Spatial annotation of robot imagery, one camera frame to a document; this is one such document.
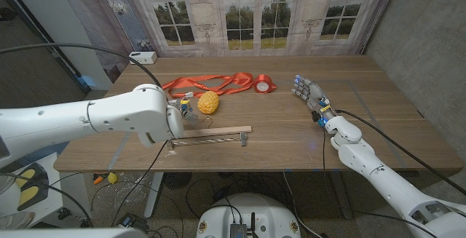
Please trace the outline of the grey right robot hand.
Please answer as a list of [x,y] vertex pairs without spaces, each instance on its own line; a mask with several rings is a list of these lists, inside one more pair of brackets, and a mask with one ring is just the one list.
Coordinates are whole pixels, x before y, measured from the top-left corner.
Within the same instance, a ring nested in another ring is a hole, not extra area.
[[307,103],[313,122],[317,122],[321,127],[336,116],[327,95],[312,80],[297,75],[294,80],[294,88],[291,91]]

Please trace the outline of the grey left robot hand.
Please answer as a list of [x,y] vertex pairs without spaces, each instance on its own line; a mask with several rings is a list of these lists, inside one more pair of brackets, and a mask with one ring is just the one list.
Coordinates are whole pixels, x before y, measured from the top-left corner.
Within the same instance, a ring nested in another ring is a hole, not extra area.
[[180,111],[182,119],[191,123],[198,122],[198,115],[193,112],[193,108],[190,105],[190,99],[172,99],[169,100],[168,103]]

